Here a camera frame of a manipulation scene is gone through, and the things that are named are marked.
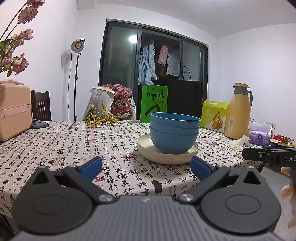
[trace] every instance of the pink jacket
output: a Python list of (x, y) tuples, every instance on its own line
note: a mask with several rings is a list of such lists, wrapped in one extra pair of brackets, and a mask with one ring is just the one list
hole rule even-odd
[(158, 63), (165, 66), (167, 57), (168, 57), (168, 48), (167, 46), (163, 45), (159, 53)]

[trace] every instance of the triangular hole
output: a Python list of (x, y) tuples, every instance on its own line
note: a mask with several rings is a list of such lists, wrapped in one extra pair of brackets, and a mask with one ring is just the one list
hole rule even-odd
[(48, 183), (48, 178), (47, 176), (45, 175), (45, 172), (40, 172), (38, 174), (38, 176), (35, 178), (35, 180), (33, 181), (33, 185), (36, 185), (36, 184), (43, 184), (43, 183)]
[(257, 178), (254, 172), (248, 172), (248, 174), (244, 179), (244, 183), (250, 183), (250, 184), (256, 184), (256, 185), (261, 184), (261, 182), (259, 181), (259, 179)]

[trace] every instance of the calligraphy tablecloth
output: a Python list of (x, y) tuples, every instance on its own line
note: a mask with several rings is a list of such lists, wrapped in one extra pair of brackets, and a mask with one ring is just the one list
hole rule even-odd
[[(11, 216), (17, 194), (40, 165), (50, 170), (82, 165), (94, 156), (103, 160), (102, 172), (93, 183), (119, 195), (180, 195), (199, 180), (189, 163), (163, 165), (139, 154), (136, 140), (149, 133), (149, 124), (120, 121), (114, 126), (90, 129), (83, 122), (49, 122), (48, 128), (28, 130), (0, 145), (0, 213)], [(258, 162), (245, 161), (230, 149), (223, 134), (200, 129), (198, 156), (208, 163), (229, 166), (232, 173)]]

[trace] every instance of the blue bowl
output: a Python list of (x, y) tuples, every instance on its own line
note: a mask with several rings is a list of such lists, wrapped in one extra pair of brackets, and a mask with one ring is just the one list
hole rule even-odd
[(200, 126), (201, 119), (190, 115), (155, 112), (150, 114), (150, 122), (151, 121), (165, 126), (184, 129), (196, 129)]
[(166, 134), (150, 128), (150, 136), (154, 146), (162, 153), (183, 154), (195, 143), (198, 133), (191, 136), (178, 136)]
[(171, 127), (171, 126), (166, 126), (159, 124), (154, 121), (150, 121), (150, 126), (156, 131), (160, 131), (166, 134), (171, 134), (171, 135), (178, 135), (178, 136), (190, 136), (190, 135), (195, 135), (199, 131), (199, 127), (195, 129), (184, 129), (184, 128), (177, 128), (177, 127)]

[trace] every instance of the thermos lid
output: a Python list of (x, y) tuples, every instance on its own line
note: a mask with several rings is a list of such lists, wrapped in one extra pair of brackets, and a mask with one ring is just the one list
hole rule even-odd
[(242, 86), (242, 87), (246, 87), (246, 88), (250, 88), (247, 84), (245, 83), (235, 83), (235, 86)]

